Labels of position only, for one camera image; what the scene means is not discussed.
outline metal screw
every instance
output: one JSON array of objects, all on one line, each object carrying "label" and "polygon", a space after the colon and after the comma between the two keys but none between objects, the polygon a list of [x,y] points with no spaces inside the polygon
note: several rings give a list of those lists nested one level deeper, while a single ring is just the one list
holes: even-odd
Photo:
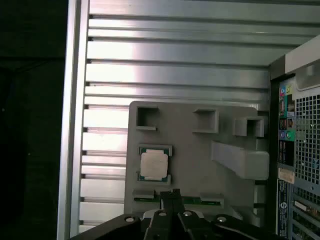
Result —
[{"label": "metal screw", "polygon": [[131,223],[131,222],[133,222],[135,219],[133,218],[133,217],[127,217],[126,219],[125,219],[125,221],[126,222],[128,222],[128,223]]},{"label": "metal screw", "polygon": [[191,216],[191,215],[192,215],[192,213],[191,213],[191,212],[189,212],[189,211],[185,211],[185,212],[183,213],[183,215],[185,215],[186,217],[189,217],[189,216]]},{"label": "metal screw", "polygon": [[220,216],[220,217],[218,217],[218,219],[217,219],[220,223],[224,223],[224,222],[226,222],[227,221],[227,219],[224,217],[224,216]]}]

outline gray plastic shroud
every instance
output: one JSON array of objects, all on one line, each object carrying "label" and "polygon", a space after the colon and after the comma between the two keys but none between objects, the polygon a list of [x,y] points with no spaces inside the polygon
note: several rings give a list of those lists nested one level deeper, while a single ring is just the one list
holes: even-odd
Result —
[{"label": "gray plastic shroud", "polygon": [[[235,207],[247,207],[253,211],[255,182],[242,179],[212,160],[213,142],[257,150],[255,134],[233,134],[234,120],[248,117],[258,118],[257,110],[238,106],[132,102],[129,107],[124,213],[142,217],[144,212],[158,209],[159,203],[134,201],[134,198],[151,198],[152,193],[158,195],[172,189],[180,189],[182,196],[203,201],[220,196],[221,206],[185,204],[186,209],[201,212],[207,219],[217,214],[242,219]],[[140,146],[143,145],[151,148],[172,146],[168,158],[169,184],[138,179]]]}]

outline label sticker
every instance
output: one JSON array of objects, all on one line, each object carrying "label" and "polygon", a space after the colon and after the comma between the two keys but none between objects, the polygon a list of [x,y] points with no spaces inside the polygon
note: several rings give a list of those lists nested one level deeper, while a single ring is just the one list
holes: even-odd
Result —
[{"label": "label sticker", "polygon": [[276,232],[280,237],[288,238],[289,226],[289,184],[277,180],[277,225]]},{"label": "label sticker", "polygon": [[285,86],[285,95],[290,95],[293,93],[293,88],[291,84]]},{"label": "label sticker", "polygon": [[294,205],[305,212],[307,211],[307,206],[303,205],[302,203],[300,203],[298,201],[294,201]]},{"label": "label sticker", "polygon": [[278,169],[278,178],[290,184],[295,183],[295,173],[293,171],[280,168]]}]

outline metal side panel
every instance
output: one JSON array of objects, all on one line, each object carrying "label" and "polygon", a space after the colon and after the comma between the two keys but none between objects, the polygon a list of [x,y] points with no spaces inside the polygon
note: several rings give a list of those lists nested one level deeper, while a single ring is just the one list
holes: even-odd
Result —
[{"label": "metal side panel", "polygon": [[292,47],[254,47],[187,43],[89,41],[87,57],[93,60],[186,62],[196,64],[267,66]]},{"label": "metal side panel", "polygon": [[125,198],[125,181],[82,179],[80,196],[84,198],[104,198],[123,201]]},{"label": "metal side panel", "polygon": [[320,23],[317,6],[219,1],[94,0],[91,1],[90,14]]},{"label": "metal side panel", "polygon": [[128,118],[128,109],[85,109],[83,127],[127,129]]},{"label": "metal side panel", "polygon": [[82,150],[125,153],[127,151],[127,133],[84,132]]},{"label": "metal side panel", "polygon": [[86,81],[102,83],[163,84],[203,87],[230,87],[268,89],[266,69],[228,69],[223,67],[187,67],[157,65],[88,64]]},{"label": "metal side panel", "polygon": [[103,223],[124,213],[123,203],[81,202],[79,219]]},{"label": "metal side panel", "polygon": [[320,34],[319,6],[78,2],[69,2],[58,240],[123,213],[132,101],[268,112],[268,65]]},{"label": "metal side panel", "polygon": [[59,171],[59,197],[57,216],[57,240],[70,236],[70,210],[72,191],[72,166],[75,123],[75,94],[77,87],[77,65],[80,32],[81,6],[77,0],[68,4],[67,40],[63,90],[61,126],[61,150]]}]

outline ventilation grille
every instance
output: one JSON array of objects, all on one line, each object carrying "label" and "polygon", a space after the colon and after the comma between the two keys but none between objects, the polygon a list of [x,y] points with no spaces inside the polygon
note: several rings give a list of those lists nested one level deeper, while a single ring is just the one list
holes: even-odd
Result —
[{"label": "ventilation grille", "polygon": [[296,100],[295,176],[319,184],[320,95]]},{"label": "ventilation grille", "polygon": [[320,206],[320,196],[313,194],[313,193],[306,191],[306,190],[299,188],[299,187],[294,188],[294,193],[296,195]]}]

